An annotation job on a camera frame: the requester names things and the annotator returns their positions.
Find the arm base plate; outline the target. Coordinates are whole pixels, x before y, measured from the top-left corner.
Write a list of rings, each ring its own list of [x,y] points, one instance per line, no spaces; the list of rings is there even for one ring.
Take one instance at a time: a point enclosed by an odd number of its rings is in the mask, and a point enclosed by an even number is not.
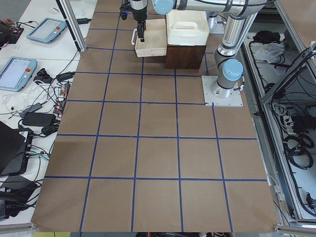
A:
[[[218,76],[202,76],[205,106],[242,107],[243,102],[238,83],[231,89],[223,89],[217,83]]]

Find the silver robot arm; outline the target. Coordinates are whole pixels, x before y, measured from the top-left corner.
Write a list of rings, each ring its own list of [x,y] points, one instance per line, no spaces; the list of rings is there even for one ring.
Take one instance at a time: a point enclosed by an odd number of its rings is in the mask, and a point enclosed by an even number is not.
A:
[[[215,50],[214,59],[219,69],[217,80],[210,90],[215,97],[229,98],[241,78],[243,65],[236,57],[245,35],[256,14],[266,4],[264,0],[154,0],[154,10],[166,15],[172,10],[227,12],[226,29],[221,43]],[[167,46],[166,67],[172,69],[197,69],[201,64],[205,46]]]

